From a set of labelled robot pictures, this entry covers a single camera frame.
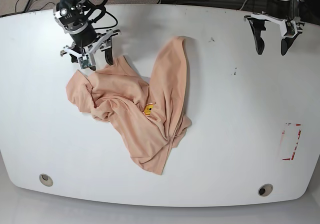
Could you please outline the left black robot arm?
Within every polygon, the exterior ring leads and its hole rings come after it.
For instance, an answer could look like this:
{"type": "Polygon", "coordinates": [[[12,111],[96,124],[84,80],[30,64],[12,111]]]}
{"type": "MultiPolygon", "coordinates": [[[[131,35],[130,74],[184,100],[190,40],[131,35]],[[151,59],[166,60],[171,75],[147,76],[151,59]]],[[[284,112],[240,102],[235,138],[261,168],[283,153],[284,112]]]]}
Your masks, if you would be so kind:
{"type": "Polygon", "coordinates": [[[299,0],[266,0],[266,10],[261,13],[251,13],[245,16],[248,21],[255,43],[255,50],[262,55],[265,42],[261,33],[266,30],[265,23],[272,22],[279,26],[281,33],[281,55],[285,55],[299,35],[303,33],[305,25],[299,17],[296,2],[299,0]]]}

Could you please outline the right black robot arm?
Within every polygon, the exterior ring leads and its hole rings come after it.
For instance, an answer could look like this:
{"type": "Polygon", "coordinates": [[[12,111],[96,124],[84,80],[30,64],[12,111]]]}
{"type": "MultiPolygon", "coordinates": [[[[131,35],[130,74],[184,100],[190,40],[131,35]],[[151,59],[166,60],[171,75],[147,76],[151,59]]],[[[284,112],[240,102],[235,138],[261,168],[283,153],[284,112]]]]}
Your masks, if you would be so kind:
{"type": "Polygon", "coordinates": [[[72,38],[72,44],[66,45],[60,51],[60,56],[70,55],[73,63],[78,63],[81,69],[96,70],[95,53],[104,53],[106,63],[113,65],[112,37],[120,34],[113,30],[118,25],[117,18],[109,13],[105,5],[108,0],[102,0],[98,5],[90,0],[60,0],[53,10],[54,20],[72,38]],[[102,17],[108,15],[115,20],[110,27],[94,28],[102,17]]]}

